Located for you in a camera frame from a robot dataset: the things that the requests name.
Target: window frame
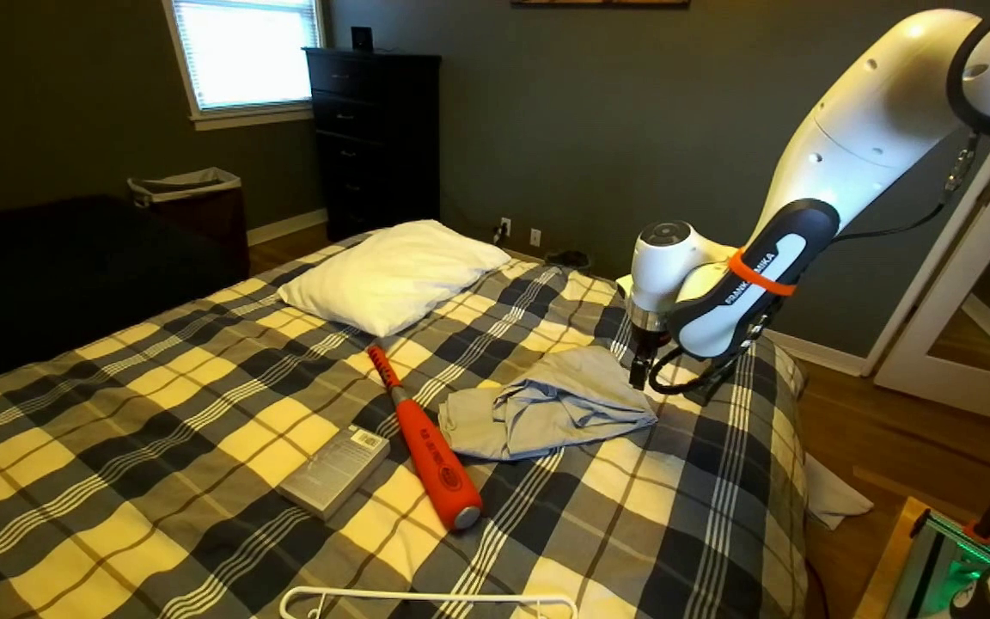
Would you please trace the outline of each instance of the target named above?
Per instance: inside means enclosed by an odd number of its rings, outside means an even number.
[[[160,0],[160,9],[164,9],[164,26],[169,26],[169,39],[171,39],[171,51],[174,51],[174,62],[178,62],[178,78],[183,78],[184,102],[189,102],[189,124],[196,132],[291,124],[291,121],[310,121],[312,117],[312,102],[310,98],[247,102],[247,108],[221,108],[221,111],[200,108],[196,90],[194,90],[194,71],[189,71],[189,58],[184,58],[174,3],[178,0]],[[305,0],[305,7],[312,9],[312,39],[315,39],[312,47],[326,47],[323,0]]]

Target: wire hanger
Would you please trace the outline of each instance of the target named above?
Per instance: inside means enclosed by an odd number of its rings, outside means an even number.
[[[383,603],[459,603],[459,606],[530,606],[532,611],[564,607],[556,614],[576,619],[576,606],[568,596],[442,596],[442,590],[378,590],[378,589],[288,589],[277,603],[285,619],[291,614],[297,597],[312,597],[305,619],[326,619],[329,597],[383,597]]]

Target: orange tool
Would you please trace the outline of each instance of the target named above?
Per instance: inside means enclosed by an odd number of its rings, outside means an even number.
[[[378,369],[392,403],[396,403],[396,423],[407,441],[407,452],[416,461],[416,476],[433,503],[436,519],[451,531],[459,532],[480,519],[480,491],[459,469],[458,453],[451,452],[446,438],[433,427],[426,410],[409,399],[399,384],[399,376],[389,366],[385,347],[370,345],[369,347],[370,366]]]

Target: gray cloth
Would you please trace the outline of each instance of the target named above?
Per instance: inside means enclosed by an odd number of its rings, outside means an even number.
[[[509,390],[464,390],[441,406],[441,429],[458,453],[526,461],[568,442],[595,442],[654,427],[656,411],[628,372],[601,347],[536,361]]]

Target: green object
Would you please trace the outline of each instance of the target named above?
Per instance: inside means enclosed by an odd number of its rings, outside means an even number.
[[[919,527],[919,541],[930,555],[930,568],[921,572],[923,597],[919,614],[934,614],[990,574],[990,544],[966,538],[959,524],[943,511],[928,511]]]

